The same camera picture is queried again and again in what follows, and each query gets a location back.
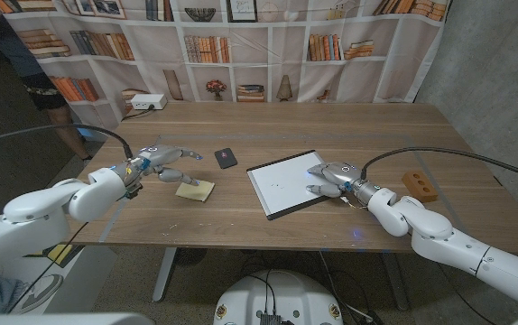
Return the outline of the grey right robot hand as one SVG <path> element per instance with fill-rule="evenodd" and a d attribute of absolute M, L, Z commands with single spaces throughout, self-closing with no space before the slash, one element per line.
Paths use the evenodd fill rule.
<path fill-rule="evenodd" d="M 380 190 L 377 185 L 364 180 L 357 167 L 346 162 L 321 163 L 310 167 L 308 173 L 325 179 L 327 183 L 308 185 L 306 190 L 330 198 L 339 198 L 349 192 L 366 206 Z"/>

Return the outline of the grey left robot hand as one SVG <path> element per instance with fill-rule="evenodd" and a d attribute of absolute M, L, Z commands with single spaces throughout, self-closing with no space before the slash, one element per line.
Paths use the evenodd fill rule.
<path fill-rule="evenodd" d="M 157 174 L 161 182 L 181 181 L 199 186 L 199 180 L 168 167 L 168 164 L 176 162 L 181 157 L 202 159 L 201 155 L 186 147 L 155 144 L 142 148 L 136 156 L 113 166 L 112 170 L 119 175 L 125 185 L 124 197 L 127 199 L 138 195 L 138 191 L 143 187 L 141 179 L 150 174 Z"/>

